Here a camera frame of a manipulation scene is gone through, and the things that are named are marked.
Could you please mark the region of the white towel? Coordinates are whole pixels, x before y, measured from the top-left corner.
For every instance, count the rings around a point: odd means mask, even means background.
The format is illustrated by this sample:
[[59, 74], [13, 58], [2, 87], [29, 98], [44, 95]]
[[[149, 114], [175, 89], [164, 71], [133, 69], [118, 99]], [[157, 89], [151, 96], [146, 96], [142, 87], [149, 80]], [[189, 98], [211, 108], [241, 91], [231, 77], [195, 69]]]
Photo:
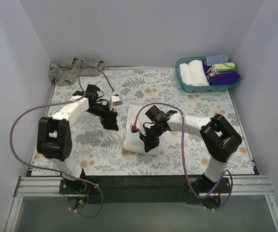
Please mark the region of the white towel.
[[203, 63], [201, 60], [192, 60], [188, 67], [192, 76], [192, 82], [194, 86], [208, 86], [208, 81], [203, 69]]
[[128, 109], [128, 116], [126, 121], [126, 134], [125, 140], [123, 143], [123, 150], [127, 152], [133, 152], [138, 154], [144, 155], [153, 155], [157, 156], [159, 154], [160, 147], [157, 146], [156, 148], [151, 149], [149, 152], [145, 151], [144, 142], [140, 139], [140, 133], [132, 133], [131, 126], [135, 122], [137, 113], [142, 107], [139, 105], [131, 104]]
[[192, 75], [187, 63], [182, 63], [179, 65], [180, 74], [182, 81], [189, 86], [193, 85]]

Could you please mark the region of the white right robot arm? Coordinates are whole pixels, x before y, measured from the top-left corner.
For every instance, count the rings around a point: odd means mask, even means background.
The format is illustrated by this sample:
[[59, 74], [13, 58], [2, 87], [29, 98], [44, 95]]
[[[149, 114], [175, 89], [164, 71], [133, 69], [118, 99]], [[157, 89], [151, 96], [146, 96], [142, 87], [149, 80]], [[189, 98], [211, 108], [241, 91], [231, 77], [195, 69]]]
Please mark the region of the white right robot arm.
[[200, 184], [208, 193], [216, 191], [220, 187], [231, 155], [242, 143], [239, 133], [220, 114], [213, 117], [195, 117], [187, 116], [177, 108], [165, 113], [155, 105], [150, 104], [149, 107], [145, 115], [149, 119], [147, 123], [150, 127], [146, 126], [146, 122], [138, 121], [131, 126], [133, 133], [139, 133], [145, 152], [156, 148], [160, 143], [160, 136], [167, 131], [180, 131], [183, 135], [188, 133], [202, 138], [211, 158]]

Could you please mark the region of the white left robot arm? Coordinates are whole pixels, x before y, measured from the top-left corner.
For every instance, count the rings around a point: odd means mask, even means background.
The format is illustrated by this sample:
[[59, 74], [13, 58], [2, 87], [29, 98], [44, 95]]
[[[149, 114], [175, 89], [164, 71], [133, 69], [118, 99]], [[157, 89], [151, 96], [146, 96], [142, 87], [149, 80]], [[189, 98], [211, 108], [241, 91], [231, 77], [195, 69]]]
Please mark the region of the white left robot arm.
[[86, 190], [87, 182], [81, 178], [83, 169], [74, 161], [72, 153], [71, 126], [85, 112], [99, 117], [106, 130], [118, 131], [116, 105], [122, 104], [121, 97], [111, 96], [107, 104], [99, 97], [101, 90], [88, 85], [85, 91], [72, 94], [69, 104], [50, 117], [42, 117], [38, 124], [37, 152], [52, 161], [61, 176], [70, 180], [70, 187], [76, 193]]

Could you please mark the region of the floral patterned table mat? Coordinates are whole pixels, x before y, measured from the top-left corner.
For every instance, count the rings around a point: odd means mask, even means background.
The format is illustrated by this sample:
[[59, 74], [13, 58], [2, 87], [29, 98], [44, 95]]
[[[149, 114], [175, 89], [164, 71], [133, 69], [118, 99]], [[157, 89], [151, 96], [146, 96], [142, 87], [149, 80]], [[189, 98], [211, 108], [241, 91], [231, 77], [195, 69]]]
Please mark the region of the floral patterned table mat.
[[87, 175], [180, 175], [202, 174], [210, 160], [201, 138], [179, 132], [166, 132], [160, 138], [157, 156], [136, 154], [123, 150], [128, 108], [131, 104], [144, 106], [157, 102], [168, 111], [167, 104], [176, 106], [186, 115], [212, 117], [224, 115], [237, 132], [241, 131], [229, 91], [187, 93], [170, 69], [106, 70], [105, 76], [83, 77], [69, 87], [55, 86], [50, 98], [52, 115], [61, 103], [88, 84], [97, 85], [105, 99], [115, 89], [122, 98], [117, 106], [118, 131], [107, 131], [98, 117], [82, 114], [71, 128], [72, 155]]

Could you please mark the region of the crumpled grey towel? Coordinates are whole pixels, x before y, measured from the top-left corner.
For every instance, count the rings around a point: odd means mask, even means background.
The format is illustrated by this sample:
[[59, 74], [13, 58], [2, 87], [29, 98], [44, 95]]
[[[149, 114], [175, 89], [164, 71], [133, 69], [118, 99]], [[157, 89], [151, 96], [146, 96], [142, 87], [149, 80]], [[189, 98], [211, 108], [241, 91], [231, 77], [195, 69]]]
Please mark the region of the crumpled grey towel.
[[63, 61], [50, 62], [49, 80], [58, 86], [71, 86], [78, 76], [98, 76], [100, 72], [90, 66], [102, 69], [104, 61], [100, 59], [84, 60], [69, 58]]

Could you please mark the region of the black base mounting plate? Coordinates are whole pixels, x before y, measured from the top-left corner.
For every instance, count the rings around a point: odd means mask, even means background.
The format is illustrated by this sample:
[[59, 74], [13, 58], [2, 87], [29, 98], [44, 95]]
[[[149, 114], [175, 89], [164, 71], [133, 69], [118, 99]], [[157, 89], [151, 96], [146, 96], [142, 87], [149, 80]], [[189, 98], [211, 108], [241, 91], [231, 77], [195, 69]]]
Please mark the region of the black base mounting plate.
[[[197, 194], [204, 196], [208, 193], [206, 187], [200, 184], [201, 175], [189, 176], [191, 185]], [[129, 176], [87, 176], [84, 179], [98, 184], [104, 196], [104, 203], [189, 203], [200, 204], [187, 185], [183, 175], [129, 175]], [[99, 204], [101, 197], [99, 191], [91, 185], [85, 187], [83, 182], [62, 179], [59, 185], [59, 194], [85, 195], [89, 191], [89, 204]], [[229, 178], [223, 177], [220, 181], [215, 200], [220, 205], [221, 196], [230, 191]]]

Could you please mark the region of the teal plastic basket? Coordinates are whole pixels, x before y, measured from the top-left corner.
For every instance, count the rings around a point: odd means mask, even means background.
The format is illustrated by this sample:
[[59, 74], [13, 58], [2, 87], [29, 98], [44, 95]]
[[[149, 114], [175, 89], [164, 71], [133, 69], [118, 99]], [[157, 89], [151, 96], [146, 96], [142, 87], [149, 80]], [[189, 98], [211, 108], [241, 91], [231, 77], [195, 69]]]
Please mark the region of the teal plastic basket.
[[241, 79], [239, 73], [236, 71], [229, 71], [229, 72], [222, 72], [220, 74], [212, 75], [211, 77], [206, 78], [208, 82], [207, 85], [203, 85], [203, 86], [187, 85], [182, 80], [180, 65], [183, 63], [188, 64], [193, 60], [200, 60], [204, 62], [204, 58], [205, 57], [188, 57], [188, 58], [181, 58], [176, 62], [176, 66], [175, 66], [176, 78], [184, 91], [188, 93], [226, 91], [239, 84]]

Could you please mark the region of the rolled light blue towel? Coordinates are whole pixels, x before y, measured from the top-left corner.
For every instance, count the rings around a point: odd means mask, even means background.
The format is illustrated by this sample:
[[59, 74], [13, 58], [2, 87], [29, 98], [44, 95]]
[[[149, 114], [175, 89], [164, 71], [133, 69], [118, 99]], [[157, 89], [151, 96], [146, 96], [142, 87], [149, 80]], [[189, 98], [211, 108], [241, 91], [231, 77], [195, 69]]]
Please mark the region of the rolled light blue towel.
[[206, 56], [204, 58], [205, 66], [212, 66], [218, 63], [226, 63], [228, 61], [228, 56], [226, 54], [219, 54], [214, 56]]

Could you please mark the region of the rolled purple towel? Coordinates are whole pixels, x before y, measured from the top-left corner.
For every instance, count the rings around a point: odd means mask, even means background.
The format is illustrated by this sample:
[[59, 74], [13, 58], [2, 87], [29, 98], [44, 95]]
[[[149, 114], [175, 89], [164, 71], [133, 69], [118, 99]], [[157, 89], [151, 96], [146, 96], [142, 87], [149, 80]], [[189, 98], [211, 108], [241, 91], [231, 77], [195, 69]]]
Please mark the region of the rolled purple towel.
[[208, 83], [211, 86], [216, 85], [232, 85], [235, 84], [237, 81], [240, 80], [240, 74], [236, 71], [229, 71], [229, 72], [221, 72], [218, 74], [208, 73], [208, 69], [210, 67], [203, 66], [204, 72], [206, 74], [206, 78]]

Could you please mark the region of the rolled green striped towel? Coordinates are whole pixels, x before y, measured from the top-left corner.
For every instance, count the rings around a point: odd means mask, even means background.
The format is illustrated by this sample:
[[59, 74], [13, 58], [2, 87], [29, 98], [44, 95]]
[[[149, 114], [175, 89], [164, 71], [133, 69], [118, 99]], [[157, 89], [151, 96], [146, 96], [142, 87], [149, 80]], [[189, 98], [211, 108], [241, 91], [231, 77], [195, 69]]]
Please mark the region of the rolled green striped towel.
[[233, 62], [213, 64], [207, 72], [212, 74], [218, 74], [229, 71], [235, 71], [235, 64]]

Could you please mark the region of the aluminium frame rail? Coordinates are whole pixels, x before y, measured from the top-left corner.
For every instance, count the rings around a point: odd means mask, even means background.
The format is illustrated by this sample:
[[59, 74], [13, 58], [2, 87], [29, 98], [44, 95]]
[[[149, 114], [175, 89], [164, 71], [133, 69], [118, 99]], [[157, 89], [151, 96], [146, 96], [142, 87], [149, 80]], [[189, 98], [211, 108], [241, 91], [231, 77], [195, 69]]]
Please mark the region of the aluminium frame rail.
[[[180, 191], [191, 193], [185, 177], [182, 175], [129, 175], [129, 176], [90, 176], [88, 181], [92, 182], [89, 187], [92, 193], [96, 187], [102, 190], [136, 190], [144, 191]], [[278, 231], [278, 206], [272, 184], [265, 175], [237, 175], [230, 178], [224, 176], [218, 184], [209, 187], [199, 187], [198, 191], [207, 194], [213, 187], [221, 189], [222, 195], [232, 193], [235, 195], [264, 195], [268, 202], [270, 214]], [[15, 188], [14, 200], [5, 226], [5, 231], [13, 232], [21, 209], [24, 196], [76, 196], [85, 194], [88, 188], [79, 187], [77, 183], [72, 184], [68, 180], [57, 176], [21, 177]]]

